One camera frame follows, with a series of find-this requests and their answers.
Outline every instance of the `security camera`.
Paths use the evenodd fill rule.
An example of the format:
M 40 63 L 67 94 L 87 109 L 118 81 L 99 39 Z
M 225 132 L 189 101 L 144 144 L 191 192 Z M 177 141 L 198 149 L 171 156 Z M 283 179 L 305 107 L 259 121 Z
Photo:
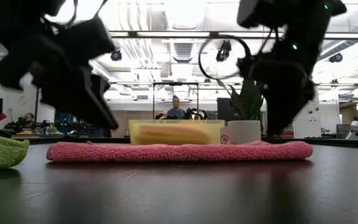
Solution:
M 342 62 L 342 59 L 343 59 L 343 56 L 341 53 L 338 53 L 332 57 L 329 58 L 329 61 L 331 63 L 334 63 L 334 62 Z
M 221 48 L 218 50 L 218 54 L 216 54 L 217 62 L 224 62 L 229 56 L 231 51 L 230 40 L 224 40 Z
M 122 59 L 122 54 L 121 54 L 121 51 L 120 49 L 116 49 L 114 50 L 112 53 L 111 53 L 111 56 L 110 56 L 111 60 L 113 62 L 118 62 Z

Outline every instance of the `green plant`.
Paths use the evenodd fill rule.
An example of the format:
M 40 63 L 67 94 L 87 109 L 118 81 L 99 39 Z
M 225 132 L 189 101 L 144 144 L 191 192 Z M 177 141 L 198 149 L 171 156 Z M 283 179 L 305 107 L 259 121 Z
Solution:
M 220 80 L 218 80 L 218 85 L 225 88 L 231 96 L 231 105 L 237 111 L 241 120 L 259 119 L 260 107 L 264 99 L 254 81 L 244 79 L 240 94 L 231 85 L 229 85 L 230 92 Z

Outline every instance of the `wall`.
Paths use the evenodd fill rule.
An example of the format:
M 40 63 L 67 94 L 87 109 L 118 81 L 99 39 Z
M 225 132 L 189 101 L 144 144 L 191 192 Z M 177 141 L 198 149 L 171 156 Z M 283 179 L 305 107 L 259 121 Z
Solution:
M 341 124 L 339 107 L 336 103 L 320 103 L 321 127 L 328 129 L 330 134 L 336 133 L 336 125 Z
M 21 80 L 23 92 L 10 90 L 0 85 L 0 98 L 3 99 L 2 112 L 7 116 L 6 119 L 0 122 L 0 128 L 3 128 L 7 123 L 17 121 L 18 117 L 26 113 L 35 114 L 35 101 L 37 90 L 31 85 L 31 75 L 26 75 Z M 53 120 L 55 110 L 47 105 L 39 105 L 38 121 L 43 119 Z
M 318 95 L 309 102 L 293 121 L 294 138 L 321 137 L 321 116 Z
M 358 110 L 356 107 L 341 109 L 343 124 L 351 124 L 354 118 L 358 118 Z
M 152 101 L 108 101 L 108 105 L 111 110 L 119 111 L 152 111 L 153 110 L 153 102 Z M 166 101 L 163 103 L 155 103 L 155 111 L 168 111 L 172 108 L 172 102 Z M 187 108 L 196 108 L 196 102 L 181 102 L 182 109 L 186 110 Z M 205 111 L 217 111 L 218 106 L 216 101 L 200 101 L 199 109 Z M 261 111 L 266 111 L 266 103 L 261 107 Z

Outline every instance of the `cable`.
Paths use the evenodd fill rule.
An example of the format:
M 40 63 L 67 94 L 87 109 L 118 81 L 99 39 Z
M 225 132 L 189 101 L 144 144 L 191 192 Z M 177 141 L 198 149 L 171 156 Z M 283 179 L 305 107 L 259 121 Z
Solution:
M 73 25 L 75 19 L 77 18 L 77 6 L 78 6 L 78 0 L 73 0 L 73 5 L 74 5 L 74 14 L 71 17 L 71 19 L 65 24 L 65 25 L 61 25 L 58 24 L 57 22 L 51 22 L 49 21 L 47 18 L 43 17 L 42 19 L 44 20 L 45 25 L 51 29 L 52 27 L 56 27 L 59 31 L 66 29 L 67 27 Z
M 265 46 L 267 44 L 267 41 L 269 41 L 270 35 L 272 35 L 272 32 L 273 32 L 273 30 L 271 29 L 270 32 L 268 33 L 266 39 L 263 41 L 262 45 L 260 46 L 258 55 L 260 55 L 262 53 L 263 49 L 265 48 Z
M 242 47 L 244 48 L 244 51 L 245 51 L 245 53 L 246 53 L 246 59 L 251 58 L 252 55 L 251 55 L 250 48 L 249 48 L 248 45 L 247 45 L 243 40 L 241 40 L 240 38 L 234 37 L 234 36 L 231 36 L 231 35 L 220 35 L 219 37 L 224 37 L 225 39 L 231 39 L 231 40 L 236 40 L 236 41 L 238 41 L 238 42 L 242 45 Z M 235 73 L 232 73 L 231 75 L 226 75 L 226 76 L 224 76 L 224 77 L 219 77 L 219 78 L 216 77 L 216 78 L 214 78 L 214 77 L 212 77 L 211 75 L 208 75 L 208 74 L 206 73 L 206 71 L 205 71 L 204 68 L 203 68 L 203 65 L 201 64 L 201 53 L 202 53 L 202 51 L 204 50 L 205 46 L 207 46 L 207 44 L 209 44 L 212 40 L 214 40 L 214 39 L 208 39 L 206 42 L 204 42 L 204 43 L 202 44 L 202 46 L 201 46 L 201 48 L 200 48 L 200 52 L 199 52 L 199 54 L 198 54 L 198 67 L 200 68 L 201 73 L 202 73 L 204 76 L 206 76 L 207 78 L 211 78 L 211 79 L 213 79 L 213 80 L 227 79 L 227 78 L 235 77 L 236 75 L 238 75 L 239 72 L 235 72 Z

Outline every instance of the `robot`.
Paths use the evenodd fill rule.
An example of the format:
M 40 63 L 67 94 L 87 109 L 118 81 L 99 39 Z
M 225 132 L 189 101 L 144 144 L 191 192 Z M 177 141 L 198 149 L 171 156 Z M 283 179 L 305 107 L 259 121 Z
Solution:
M 73 24 L 76 13 L 64 25 L 45 18 L 56 16 L 65 1 L 0 0 L 0 44 L 9 52 L 0 60 L 0 84 L 21 90 L 19 80 L 30 72 L 41 89 L 42 103 L 101 128 L 116 129 L 103 98 L 109 83 L 92 75 L 88 61 L 117 49 L 98 13 L 79 24 Z M 241 76 L 256 81 L 268 102 L 268 136 L 279 134 L 313 99 L 309 77 L 329 20 L 345 12 L 340 0 L 240 1 L 240 26 L 263 25 L 276 33 L 269 53 L 251 55 L 243 42 L 246 57 L 237 63 Z M 285 32 L 279 38 L 281 27 Z

